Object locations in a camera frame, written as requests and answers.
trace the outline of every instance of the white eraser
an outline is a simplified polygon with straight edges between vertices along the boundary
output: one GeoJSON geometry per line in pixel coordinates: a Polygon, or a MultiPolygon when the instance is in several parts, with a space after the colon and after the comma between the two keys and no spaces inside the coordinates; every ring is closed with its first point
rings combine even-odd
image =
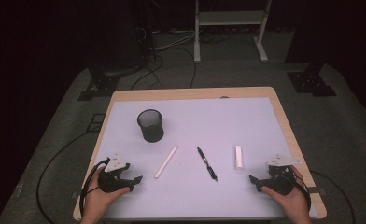
{"type": "Polygon", "coordinates": [[[244,170],[241,146],[235,146],[235,170],[244,170]]]}

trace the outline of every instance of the black pen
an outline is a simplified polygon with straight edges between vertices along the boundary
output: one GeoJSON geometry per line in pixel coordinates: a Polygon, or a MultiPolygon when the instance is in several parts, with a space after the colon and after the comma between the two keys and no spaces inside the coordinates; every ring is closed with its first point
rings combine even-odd
{"type": "Polygon", "coordinates": [[[205,162],[205,164],[206,164],[206,168],[207,168],[207,170],[209,171],[210,176],[212,177],[212,179],[214,179],[214,180],[218,181],[218,177],[216,176],[216,174],[215,174],[215,172],[213,171],[212,167],[210,167],[210,165],[209,165],[209,163],[208,163],[208,161],[207,161],[207,159],[206,159],[206,157],[205,157],[205,155],[204,155],[203,151],[202,151],[199,147],[197,147],[197,149],[198,149],[198,152],[199,152],[199,153],[200,153],[200,155],[201,155],[201,158],[203,158],[203,161],[204,161],[204,162],[205,162]]]}

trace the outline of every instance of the hand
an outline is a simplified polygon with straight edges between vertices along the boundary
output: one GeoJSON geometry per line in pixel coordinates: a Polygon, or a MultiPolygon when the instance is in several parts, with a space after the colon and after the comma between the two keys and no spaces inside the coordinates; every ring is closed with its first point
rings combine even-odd
{"type": "Polygon", "coordinates": [[[98,175],[105,167],[99,168],[93,174],[88,187],[91,192],[85,197],[84,216],[81,224],[96,223],[102,218],[108,206],[123,194],[130,191],[130,188],[122,188],[110,193],[105,193],[98,188],[98,175]]]}
{"type": "MultiPolygon", "coordinates": [[[[290,167],[293,170],[294,174],[299,177],[296,180],[297,183],[304,187],[304,183],[302,182],[302,174],[300,174],[300,172],[294,166],[290,167]]],[[[312,223],[311,218],[308,214],[307,201],[305,200],[303,193],[296,187],[294,187],[291,193],[286,196],[279,194],[265,186],[261,187],[261,190],[268,194],[271,198],[276,200],[276,202],[282,206],[286,216],[293,223],[312,223]]]]}

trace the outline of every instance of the floor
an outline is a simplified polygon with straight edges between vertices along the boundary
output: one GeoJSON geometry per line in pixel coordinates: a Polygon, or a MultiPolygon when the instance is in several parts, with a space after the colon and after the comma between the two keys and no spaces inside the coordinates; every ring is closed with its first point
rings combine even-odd
{"type": "MultiPolygon", "coordinates": [[[[314,97],[294,90],[287,72],[302,71],[306,64],[284,64],[293,32],[265,33],[263,46],[268,63],[260,61],[254,36],[255,33],[249,32],[203,39],[202,61],[198,64],[193,63],[188,53],[193,53],[192,42],[178,46],[180,49],[160,52],[158,55],[163,63],[159,57],[157,62],[148,63],[152,70],[160,67],[155,72],[156,77],[153,74],[144,77],[148,73],[144,68],[122,77],[117,89],[273,87],[310,170],[320,172],[336,183],[352,204],[356,221],[366,223],[365,108],[344,77],[326,64],[320,75],[336,96],[314,97]]],[[[180,38],[182,34],[156,34],[157,46],[180,38]]],[[[110,100],[105,96],[78,101],[90,81],[87,69],[77,74],[18,183],[19,187],[0,216],[0,223],[47,222],[36,201],[38,183],[40,204],[49,219],[55,223],[77,223],[72,214],[98,136],[97,132],[86,133],[86,130],[95,114],[106,112],[110,100]]],[[[344,195],[322,175],[313,173],[313,178],[328,210],[326,218],[314,223],[352,223],[344,195]]],[[[272,223],[289,222],[282,219],[272,223]]]]}

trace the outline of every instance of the white pencil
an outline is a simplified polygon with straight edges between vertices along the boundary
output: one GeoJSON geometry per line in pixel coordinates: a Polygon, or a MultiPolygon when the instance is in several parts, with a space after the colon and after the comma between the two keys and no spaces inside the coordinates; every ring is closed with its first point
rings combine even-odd
{"type": "Polygon", "coordinates": [[[169,160],[171,160],[172,156],[175,154],[177,150],[177,146],[174,147],[174,149],[172,149],[172,151],[169,153],[168,157],[166,158],[165,162],[162,164],[162,166],[160,167],[160,170],[157,172],[156,175],[154,175],[154,178],[158,178],[160,177],[163,169],[165,168],[166,164],[168,164],[169,160]]]}

